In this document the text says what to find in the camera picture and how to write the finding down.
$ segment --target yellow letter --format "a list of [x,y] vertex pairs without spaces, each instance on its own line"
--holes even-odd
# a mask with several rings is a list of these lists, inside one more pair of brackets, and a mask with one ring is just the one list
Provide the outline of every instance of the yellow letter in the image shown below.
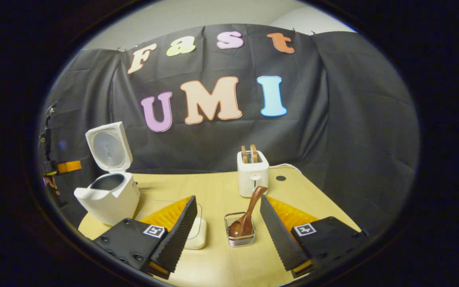
[[176,56],[180,53],[185,54],[192,52],[196,46],[194,45],[193,36],[185,36],[180,39],[176,39],[171,43],[171,48],[166,52],[168,56]]
[[199,81],[183,83],[180,89],[185,91],[187,99],[187,117],[185,118],[185,123],[193,125],[203,121],[203,117],[198,113],[198,106],[206,117],[212,120],[219,103],[221,111],[217,114],[217,118],[221,120],[240,118],[242,111],[238,109],[237,95],[235,94],[237,83],[237,77],[222,77],[217,80],[212,94],[208,93]]
[[127,73],[133,73],[135,71],[139,71],[143,64],[141,61],[146,62],[148,60],[148,56],[150,56],[150,51],[155,50],[157,48],[157,44],[151,44],[150,46],[146,46],[142,49],[139,49],[133,53],[132,65],[131,68],[127,71]]

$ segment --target paper letter cutout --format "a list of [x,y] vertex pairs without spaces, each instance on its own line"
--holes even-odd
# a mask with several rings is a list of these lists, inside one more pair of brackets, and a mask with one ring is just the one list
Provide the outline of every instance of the paper letter cutout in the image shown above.
[[193,36],[185,36],[180,39],[176,39],[171,43],[171,48],[169,48],[166,52],[168,56],[176,56],[178,54],[185,54],[192,52],[196,49],[194,45],[194,37]]
[[151,44],[150,46],[146,46],[142,49],[139,49],[133,53],[132,65],[131,68],[127,71],[127,73],[133,73],[135,71],[139,71],[143,64],[141,61],[146,62],[148,60],[148,56],[150,56],[150,51],[155,50],[157,48],[157,44]]
[[171,116],[171,104],[169,103],[171,96],[173,96],[173,93],[164,92],[159,94],[157,97],[162,102],[162,112],[164,113],[164,120],[162,122],[157,122],[153,114],[153,102],[155,101],[155,98],[153,98],[153,96],[149,96],[141,101],[146,125],[152,131],[165,132],[171,127],[171,123],[173,122],[173,116]]
[[282,82],[281,77],[278,76],[262,76],[258,77],[257,82],[262,85],[263,99],[265,100],[265,107],[261,110],[263,116],[284,116],[286,109],[281,103],[281,91],[279,84]]
[[242,47],[244,40],[240,39],[242,34],[237,31],[224,31],[217,35],[217,47],[221,49],[232,49]]
[[272,38],[274,47],[279,51],[288,54],[292,54],[293,52],[295,52],[295,49],[293,49],[292,47],[288,47],[286,45],[286,42],[291,42],[292,40],[290,38],[283,36],[282,33],[268,34],[267,37]]
[[183,83],[180,89],[185,91],[187,100],[185,123],[194,125],[203,121],[203,116],[198,113],[198,106],[209,120],[213,120],[219,104],[221,111],[217,114],[217,118],[221,120],[240,118],[242,111],[238,109],[237,95],[235,94],[237,83],[237,77],[222,77],[217,80],[212,94],[208,93],[199,81]]

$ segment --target blue letter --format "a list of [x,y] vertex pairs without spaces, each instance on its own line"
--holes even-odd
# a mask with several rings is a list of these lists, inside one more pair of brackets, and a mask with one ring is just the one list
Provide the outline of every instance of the blue letter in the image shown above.
[[282,82],[278,76],[262,76],[257,78],[257,82],[262,85],[263,99],[265,107],[261,110],[263,116],[284,116],[286,109],[281,103],[281,92],[279,84]]

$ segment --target white cable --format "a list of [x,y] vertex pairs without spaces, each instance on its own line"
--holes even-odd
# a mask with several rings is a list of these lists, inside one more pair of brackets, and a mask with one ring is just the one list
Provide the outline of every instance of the white cable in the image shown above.
[[274,167],[283,167],[284,165],[287,165],[289,167],[293,167],[294,169],[296,169],[299,173],[302,174],[302,171],[300,171],[300,169],[298,169],[297,167],[294,167],[293,165],[290,165],[289,163],[282,163],[280,165],[273,165],[271,167],[269,167],[270,169],[273,169]]

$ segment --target white wall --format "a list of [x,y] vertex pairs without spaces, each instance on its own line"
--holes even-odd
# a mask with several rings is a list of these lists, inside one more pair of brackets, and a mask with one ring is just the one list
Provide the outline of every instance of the white wall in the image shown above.
[[122,51],[173,31],[227,23],[295,27],[308,35],[312,34],[310,30],[321,33],[349,29],[335,18],[295,0],[162,0],[116,22],[82,49]]

